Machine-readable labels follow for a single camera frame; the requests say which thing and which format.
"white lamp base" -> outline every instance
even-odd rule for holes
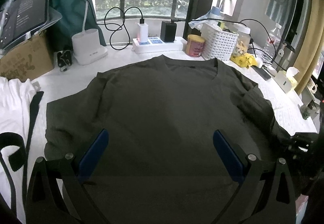
[[[88,65],[108,54],[100,44],[98,29],[88,29],[72,37],[74,57],[80,65]]]

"mug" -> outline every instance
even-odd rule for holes
[[[315,82],[312,79],[309,79],[309,81],[307,83],[307,88],[313,94],[316,93],[316,91],[317,91],[317,85],[315,84]]]

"jar lid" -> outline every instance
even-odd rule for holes
[[[204,43],[205,39],[201,36],[195,35],[195,34],[190,34],[188,36],[188,39],[195,41],[195,42],[199,42],[199,43]]]
[[[238,31],[240,31],[240,32],[242,32],[244,34],[250,34],[251,33],[251,29],[244,26],[243,24],[234,23],[233,25]]]
[[[215,14],[215,15],[220,15],[221,9],[219,7],[213,6],[212,9],[210,10],[210,13]]]

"dark green t-shirt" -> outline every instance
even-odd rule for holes
[[[105,128],[96,185],[85,187],[109,221],[210,223],[237,188],[213,132],[275,160],[267,139],[274,122],[257,84],[234,68],[159,56],[98,73],[85,90],[49,103],[45,155],[76,153]]]

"white plastic basket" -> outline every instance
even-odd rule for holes
[[[206,40],[201,54],[204,59],[217,58],[219,60],[229,60],[239,35],[219,31],[203,23],[201,36]]]

